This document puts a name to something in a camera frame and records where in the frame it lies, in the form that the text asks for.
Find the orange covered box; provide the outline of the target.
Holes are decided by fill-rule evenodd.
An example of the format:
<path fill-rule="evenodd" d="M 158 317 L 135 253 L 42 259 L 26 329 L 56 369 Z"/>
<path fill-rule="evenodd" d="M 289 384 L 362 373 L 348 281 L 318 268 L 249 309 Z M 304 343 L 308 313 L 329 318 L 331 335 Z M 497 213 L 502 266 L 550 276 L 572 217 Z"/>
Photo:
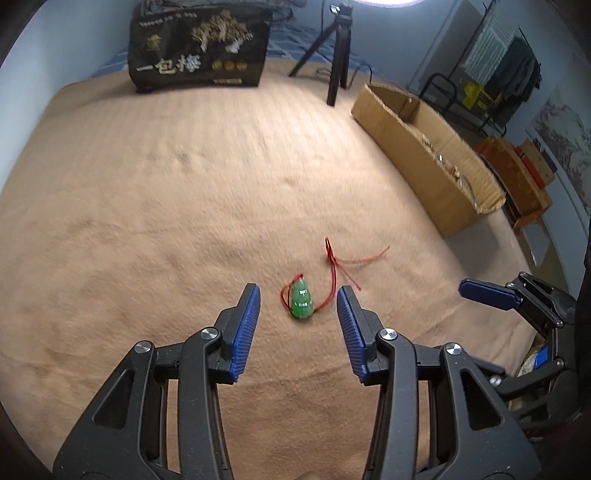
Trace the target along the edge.
<path fill-rule="evenodd" d="M 475 152 L 481 156 L 506 193 L 504 211 L 516 235 L 528 224 L 538 222 L 553 205 L 544 187 L 536 180 L 520 155 L 520 147 L 504 138 L 489 137 Z"/>

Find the open cardboard box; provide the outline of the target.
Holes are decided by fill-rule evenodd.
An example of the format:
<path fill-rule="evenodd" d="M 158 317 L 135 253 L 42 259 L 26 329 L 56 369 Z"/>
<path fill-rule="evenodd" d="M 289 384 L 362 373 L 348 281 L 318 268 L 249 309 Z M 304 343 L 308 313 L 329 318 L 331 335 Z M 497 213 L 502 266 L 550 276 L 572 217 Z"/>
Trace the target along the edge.
<path fill-rule="evenodd" d="M 504 206 L 505 192 L 484 161 L 420 98 L 370 83 L 352 115 L 406 179 L 442 236 Z"/>

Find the beige bed blanket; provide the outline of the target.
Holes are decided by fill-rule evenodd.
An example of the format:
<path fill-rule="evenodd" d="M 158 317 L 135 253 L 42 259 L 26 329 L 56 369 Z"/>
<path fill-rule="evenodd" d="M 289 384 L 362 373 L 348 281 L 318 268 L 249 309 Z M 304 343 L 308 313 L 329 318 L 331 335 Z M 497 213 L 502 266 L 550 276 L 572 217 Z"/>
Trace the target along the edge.
<path fill-rule="evenodd" d="M 327 247 L 385 325 L 520 366 L 530 326 L 458 292 L 526 269 L 504 214 L 442 237 L 353 120 L 356 90 L 329 107 L 287 70 L 145 95 L 116 73 L 46 108 L 1 194 L 1 400 L 44 464 L 136 342 L 185 340 L 255 282 L 249 361 L 219 390 L 235 477 L 360 478 L 378 390 L 353 375 L 334 306 L 298 322 L 280 303 L 300 273 L 325 300 Z"/>

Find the yellow crate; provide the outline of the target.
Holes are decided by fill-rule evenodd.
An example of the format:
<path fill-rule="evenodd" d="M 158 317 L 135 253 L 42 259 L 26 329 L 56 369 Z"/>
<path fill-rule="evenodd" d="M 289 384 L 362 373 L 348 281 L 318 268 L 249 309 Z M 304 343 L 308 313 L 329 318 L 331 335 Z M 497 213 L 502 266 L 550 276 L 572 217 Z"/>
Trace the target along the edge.
<path fill-rule="evenodd" d="M 462 100 L 462 104 L 469 110 L 477 108 L 483 111 L 488 111 L 494 104 L 494 100 L 477 82 L 468 82 L 464 87 L 464 94 L 465 96 Z"/>

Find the black clothes rack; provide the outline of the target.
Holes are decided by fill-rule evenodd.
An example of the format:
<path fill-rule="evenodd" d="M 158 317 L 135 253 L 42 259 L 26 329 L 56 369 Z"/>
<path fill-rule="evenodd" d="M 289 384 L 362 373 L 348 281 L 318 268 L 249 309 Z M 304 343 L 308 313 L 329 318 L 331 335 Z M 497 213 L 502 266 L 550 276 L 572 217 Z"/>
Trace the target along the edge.
<path fill-rule="evenodd" d="M 541 87 L 542 65 L 506 1 L 487 2 L 461 46 L 452 67 L 422 81 L 419 98 L 480 134 L 492 129 L 504 137 L 509 121 Z"/>

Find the dark hanging clothes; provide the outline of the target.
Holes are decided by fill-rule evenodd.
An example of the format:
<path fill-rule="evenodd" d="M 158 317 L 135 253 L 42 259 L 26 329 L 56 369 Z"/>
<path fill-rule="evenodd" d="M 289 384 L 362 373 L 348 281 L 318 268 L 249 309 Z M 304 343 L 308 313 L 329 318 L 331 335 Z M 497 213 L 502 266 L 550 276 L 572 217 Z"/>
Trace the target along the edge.
<path fill-rule="evenodd" d="M 541 64 L 533 50 L 522 37 L 515 37 L 485 86 L 485 92 L 494 100 L 492 120 L 504 128 L 533 91 L 540 88 L 541 81 Z"/>

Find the striped hanging towel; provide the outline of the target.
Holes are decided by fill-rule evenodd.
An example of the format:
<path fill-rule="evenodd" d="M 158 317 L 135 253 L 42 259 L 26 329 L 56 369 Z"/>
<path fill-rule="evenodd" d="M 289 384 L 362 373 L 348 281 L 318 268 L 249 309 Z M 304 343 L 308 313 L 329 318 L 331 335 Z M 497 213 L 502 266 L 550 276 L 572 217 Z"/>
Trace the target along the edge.
<path fill-rule="evenodd" d="M 466 75 L 485 86 L 506 55 L 517 29 L 517 20 L 507 10 L 505 2 L 494 3 L 461 63 Z"/>

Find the black printed snack bag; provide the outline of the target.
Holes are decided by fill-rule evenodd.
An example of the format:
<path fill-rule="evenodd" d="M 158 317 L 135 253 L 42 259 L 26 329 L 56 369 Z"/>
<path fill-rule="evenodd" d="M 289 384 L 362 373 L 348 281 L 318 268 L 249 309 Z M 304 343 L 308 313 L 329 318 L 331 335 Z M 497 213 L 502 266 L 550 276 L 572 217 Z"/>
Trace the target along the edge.
<path fill-rule="evenodd" d="M 129 24 L 129 77 L 139 93 L 179 85 L 256 87 L 271 17 L 257 4 L 141 1 Z"/>

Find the black tripod stand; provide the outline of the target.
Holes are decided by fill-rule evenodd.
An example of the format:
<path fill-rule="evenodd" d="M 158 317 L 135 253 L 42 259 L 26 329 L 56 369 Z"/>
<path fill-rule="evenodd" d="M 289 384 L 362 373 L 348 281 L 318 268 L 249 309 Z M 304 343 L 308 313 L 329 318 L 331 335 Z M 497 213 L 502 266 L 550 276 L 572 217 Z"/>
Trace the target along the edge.
<path fill-rule="evenodd" d="M 311 56 L 318 52 L 318 49 L 325 44 L 325 41 L 332 35 L 335 35 L 334 49 L 332 50 L 332 67 L 329 71 L 329 89 L 327 94 L 327 103 L 334 107 L 339 89 L 348 87 L 349 78 L 349 54 L 351 53 L 352 43 L 352 25 L 353 25 L 353 5 L 351 3 L 341 3 L 332 5 L 331 12 L 335 15 L 335 20 L 327 28 L 322 30 L 311 47 L 305 51 L 304 56 L 298 60 L 294 68 L 291 69 L 288 77 L 294 78 L 301 68 L 308 63 Z"/>

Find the wall landscape poster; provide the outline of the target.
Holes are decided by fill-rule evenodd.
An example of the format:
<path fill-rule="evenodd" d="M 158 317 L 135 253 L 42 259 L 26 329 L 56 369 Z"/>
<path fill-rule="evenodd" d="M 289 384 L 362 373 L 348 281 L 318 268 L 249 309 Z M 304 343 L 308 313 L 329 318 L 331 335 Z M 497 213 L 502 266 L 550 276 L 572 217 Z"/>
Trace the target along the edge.
<path fill-rule="evenodd" d="M 590 213 L 590 126 L 556 86 L 532 121 L 533 130 L 564 170 Z"/>

